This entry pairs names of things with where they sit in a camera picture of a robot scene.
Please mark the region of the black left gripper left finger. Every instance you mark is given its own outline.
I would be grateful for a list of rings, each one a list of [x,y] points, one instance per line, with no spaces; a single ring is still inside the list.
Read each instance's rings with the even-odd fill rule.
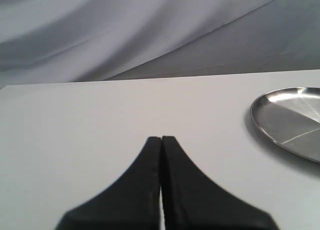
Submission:
[[[67,211],[58,230],[158,230],[162,140],[149,137],[130,167],[107,189]]]

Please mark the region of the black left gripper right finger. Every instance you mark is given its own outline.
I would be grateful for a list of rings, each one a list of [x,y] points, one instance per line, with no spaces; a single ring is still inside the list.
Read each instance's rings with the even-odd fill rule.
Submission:
[[[278,229],[267,212],[207,177],[173,136],[162,138],[161,191],[167,230]]]

